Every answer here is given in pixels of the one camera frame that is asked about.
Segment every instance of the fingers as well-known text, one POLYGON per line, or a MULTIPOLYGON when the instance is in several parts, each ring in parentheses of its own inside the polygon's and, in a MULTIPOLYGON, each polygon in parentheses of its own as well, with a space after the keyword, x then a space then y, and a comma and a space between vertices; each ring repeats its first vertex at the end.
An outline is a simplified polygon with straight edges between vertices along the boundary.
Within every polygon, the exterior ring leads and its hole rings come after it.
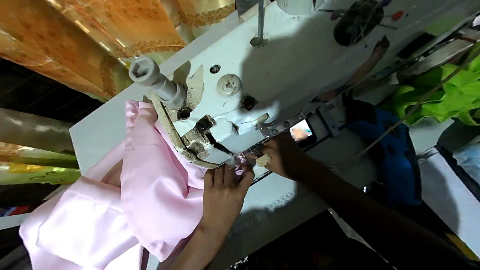
POLYGON ((253 173, 253 170, 246 165, 240 165, 240 167, 243 170, 243 173, 240 178, 239 188, 246 193, 253 182, 255 173, 253 173))
POLYGON ((215 176, 214 176, 214 186, 221 186, 223 185, 223 178, 224 178, 224 173, 225 171, 225 165, 222 165, 218 168, 215 169, 215 176))
POLYGON ((225 175, 223 182, 226 186, 231 186, 235 179, 235 168, 231 168, 228 165, 225 165, 225 175))
POLYGON ((205 189, 213 187, 214 174, 215 174, 215 169, 208 169, 205 172, 205 176, 204 176, 204 188, 205 189))

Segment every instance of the green fabric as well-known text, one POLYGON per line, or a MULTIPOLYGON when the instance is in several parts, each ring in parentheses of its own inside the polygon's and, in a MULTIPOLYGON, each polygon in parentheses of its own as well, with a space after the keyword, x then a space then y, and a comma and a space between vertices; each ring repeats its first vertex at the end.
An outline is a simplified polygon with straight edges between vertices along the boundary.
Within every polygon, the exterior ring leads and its hole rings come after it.
MULTIPOLYGON (((387 104, 387 108, 398 117, 405 117, 422 95, 438 85, 457 67, 453 64, 444 64, 419 75, 412 85, 400 86, 387 104)), ((480 108, 480 56, 422 103, 420 108, 407 118, 406 123, 413 124, 424 117, 434 117, 439 122, 456 117, 464 124, 480 125, 471 116, 478 108, 480 108)))

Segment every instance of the orange curtain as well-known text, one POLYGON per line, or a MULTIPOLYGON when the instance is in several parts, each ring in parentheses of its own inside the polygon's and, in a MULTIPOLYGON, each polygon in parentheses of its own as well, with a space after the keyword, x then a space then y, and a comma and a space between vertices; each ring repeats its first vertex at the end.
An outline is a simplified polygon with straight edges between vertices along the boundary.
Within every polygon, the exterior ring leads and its hole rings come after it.
POLYGON ((149 54, 158 63, 235 10, 234 0, 45 0, 124 61, 149 54))
POLYGON ((40 0, 0 0, 0 56, 100 100, 131 84, 117 59, 40 0))
POLYGON ((234 0, 0 0, 0 56, 100 100, 235 10, 234 0))

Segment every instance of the industrial sewing machine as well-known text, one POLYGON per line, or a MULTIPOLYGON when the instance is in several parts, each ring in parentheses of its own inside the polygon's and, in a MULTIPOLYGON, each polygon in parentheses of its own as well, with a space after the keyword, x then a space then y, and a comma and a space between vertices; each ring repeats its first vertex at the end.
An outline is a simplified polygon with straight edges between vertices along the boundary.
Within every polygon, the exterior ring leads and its hole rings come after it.
POLYGON ((480 2, 282 0, 262 7, 173 74, 143 57, 130 67, 190 162, 216 167, 291 128, 315 113, 322 104, 312 100, 342 86, 382 37, 390 48, 370 74, 398 63, 396 55, 421 33, 440 37, 458 27, 480 2))

